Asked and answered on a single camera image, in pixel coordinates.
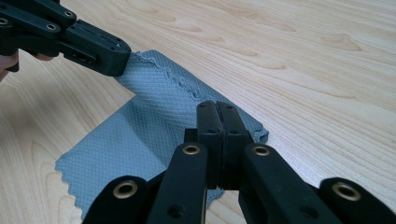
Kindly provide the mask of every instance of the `table surface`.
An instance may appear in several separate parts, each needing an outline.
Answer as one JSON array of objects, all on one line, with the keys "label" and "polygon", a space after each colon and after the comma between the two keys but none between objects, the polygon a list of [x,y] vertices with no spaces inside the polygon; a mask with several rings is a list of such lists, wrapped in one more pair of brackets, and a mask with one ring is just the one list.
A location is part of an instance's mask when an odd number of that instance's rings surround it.
[{"label": "table surface", "polygon": [[[396,4],[385,1],[78,1],[64,7],[156,49],[270,131],[304,181],[341,176],[396,211]],[[0,83],[0,223],[80,223],[56,160],[134,96],[57,57],[21,52]],[[244,223],[237,192],[206,223]]]}]

